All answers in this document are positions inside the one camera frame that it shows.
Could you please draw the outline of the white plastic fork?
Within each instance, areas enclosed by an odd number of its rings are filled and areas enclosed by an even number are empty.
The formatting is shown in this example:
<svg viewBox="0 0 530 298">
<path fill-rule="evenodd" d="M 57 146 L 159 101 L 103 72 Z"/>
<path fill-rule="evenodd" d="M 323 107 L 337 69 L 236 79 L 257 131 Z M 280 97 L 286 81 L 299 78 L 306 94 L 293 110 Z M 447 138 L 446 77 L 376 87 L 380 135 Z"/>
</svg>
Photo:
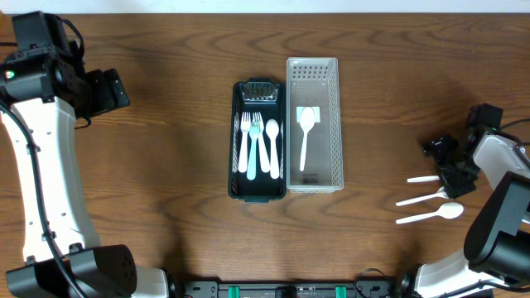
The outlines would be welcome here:
<svg viewBox="0 0 530 298">
<path fill-rule="evenodd" d="M 253 120 L 252 126 L 249 130 L 249 136 L 251 138 L 250 153 L 248 157 L 248 168 L 247 168 L 247 178 L 249 180 L 254 180 L 257 175 L 257 141 L 258 134 L 260 131 L 259 122 Z"/>
<path fill-rule="evenodd" d="M 244 173 L 248 167 L 248 133 L 251 127 L 250 112 L 243 112 L 240 123 L 240 130 L 242 133 L 241 145 L 238 158 L 238 171 Z"/>
<path fill-rule="evenodd" d="M 255 121 L 258 123 L 259 133 L 258 133 L 258 146 L 259 146 L 259 155 L 260 155 L 260 166 L 262 172 L 270 171 L 270 162 L 267 154 L 267 149 L 265 146 L 263 131 L 264 131 L 264 122 L 263 117 L 260 112 L 254 114 Z"/>
</svg>

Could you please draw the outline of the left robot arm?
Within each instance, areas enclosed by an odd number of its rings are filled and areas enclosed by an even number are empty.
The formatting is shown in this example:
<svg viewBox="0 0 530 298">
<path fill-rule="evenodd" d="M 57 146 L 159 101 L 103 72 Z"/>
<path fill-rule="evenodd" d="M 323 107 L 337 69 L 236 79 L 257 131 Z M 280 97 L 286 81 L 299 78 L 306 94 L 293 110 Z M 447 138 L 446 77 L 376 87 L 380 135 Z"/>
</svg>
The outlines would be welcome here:
<svg viewBox="0 0 530 298">
<path fill-rule="evenodd" d="M 7 272 L 16 297 L 168 297 L 167 274 L 135 263 L 125 245 L 101 244 L 80 181 L 75 131 L 129 105 L 118 72 L 86 71 L 71 21 L 30 12 L 12 19 L 17 50 L 1 66 L 1 119 L 22 188 L 22 267 Z"/>
</svg>

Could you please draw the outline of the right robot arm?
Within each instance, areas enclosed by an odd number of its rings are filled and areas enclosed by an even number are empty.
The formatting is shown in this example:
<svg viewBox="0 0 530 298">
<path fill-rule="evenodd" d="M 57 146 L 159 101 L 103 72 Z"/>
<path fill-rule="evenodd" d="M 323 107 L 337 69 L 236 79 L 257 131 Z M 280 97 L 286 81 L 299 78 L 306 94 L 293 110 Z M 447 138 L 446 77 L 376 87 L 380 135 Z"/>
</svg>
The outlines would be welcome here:
<svg viewBox="0 0 530 298">
<path fill-rule="evenodd" d="M 459 140 L 445 135 L 423 145 L 436 161 L 450 199 L 475 190 L 483 173 L 493 192 L 465 237 L 464 247 L 424 264 L 400 281 L 402 297 L 465 297 L 498 288 L 529 291 L 529 159 L 523 142 L 504 132 L 501 108 L 483 103 L 468 113 Z"/>
</svg>

